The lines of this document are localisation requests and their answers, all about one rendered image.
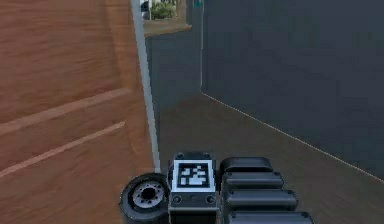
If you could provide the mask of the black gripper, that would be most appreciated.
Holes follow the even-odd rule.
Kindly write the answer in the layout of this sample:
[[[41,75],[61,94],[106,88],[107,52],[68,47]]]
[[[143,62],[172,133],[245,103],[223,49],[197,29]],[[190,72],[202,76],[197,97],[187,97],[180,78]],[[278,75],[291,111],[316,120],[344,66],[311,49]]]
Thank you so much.
[[[169,224],[168,196],[164,174],[145,173],[133,178],[120,194],[123,224]]]

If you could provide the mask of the brown wooden room door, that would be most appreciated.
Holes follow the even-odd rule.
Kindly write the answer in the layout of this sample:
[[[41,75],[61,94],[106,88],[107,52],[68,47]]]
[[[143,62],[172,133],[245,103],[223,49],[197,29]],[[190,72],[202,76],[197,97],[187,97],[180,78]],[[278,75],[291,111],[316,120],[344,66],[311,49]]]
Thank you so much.
[[[0,0],[0,224],[123,224],[153,167],[132,0]]]

